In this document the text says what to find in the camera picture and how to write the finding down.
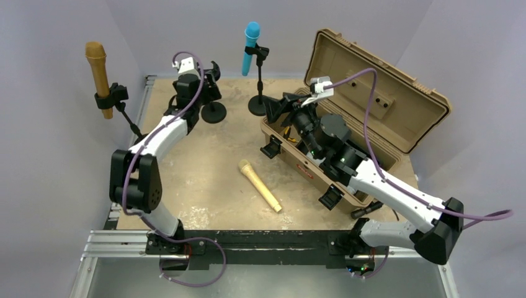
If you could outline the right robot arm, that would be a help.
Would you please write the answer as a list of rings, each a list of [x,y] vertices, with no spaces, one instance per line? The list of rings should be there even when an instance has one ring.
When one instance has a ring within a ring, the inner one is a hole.
[[[372,154],[350,141],[351,130],[338,114],[319,116],[316,104],[303,106],[305,95],[284,93],[264,97],[269,124],[292,126],[300,135],[303,155],[333,183],[373,196],[401,214],[405,222],[359,218],[336,242],[351,256],[379,246],[415,250],[434,264],[447,263],[463,230],[464,206],[451,197],[444,201],[398,180],[377,168]]]

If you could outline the black shock mount mic stand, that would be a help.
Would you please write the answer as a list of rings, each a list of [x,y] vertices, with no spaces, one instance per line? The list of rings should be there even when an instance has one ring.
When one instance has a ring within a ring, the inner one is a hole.
[[[213,101],[202,106],[201,117],[202,119],[209,124],[217,124],[225,119],[226,117],[226,107],[218,102]]]

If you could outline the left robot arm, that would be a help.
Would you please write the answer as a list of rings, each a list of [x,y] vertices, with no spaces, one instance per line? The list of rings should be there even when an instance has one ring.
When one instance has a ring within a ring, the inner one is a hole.
[[[163,187],[159,162],[174,145],[186,137],[203,120],[217,124],[225,119],[226,107],[217,85],[221,72],[213,61],[210,69],[185,58],[175,63],[178,77],[176,91],[170,98],[159,124],[128,150],[112,154],[110,200],[120,204],[127,215],[137,215],[157,235],[170,254],[183,250],[185,237],[178,233],[182,224],[162,203]]]

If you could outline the cream beige microphone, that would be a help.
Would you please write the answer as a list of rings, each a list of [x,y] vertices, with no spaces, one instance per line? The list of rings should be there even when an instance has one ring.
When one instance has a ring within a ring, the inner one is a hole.
[[[274,212],[279,213],[282,210],[282,206],[275,198],[275,196],[271,193],[266,184],[261,180],[259,175],[255,172],[250,162],[248,162],[248,160],[241,160],[238,163],[238,168],[240,172],[248,178],[248,180],[252,183],[255,189],[260,193],[260,195],[268,203],[270,208]]]

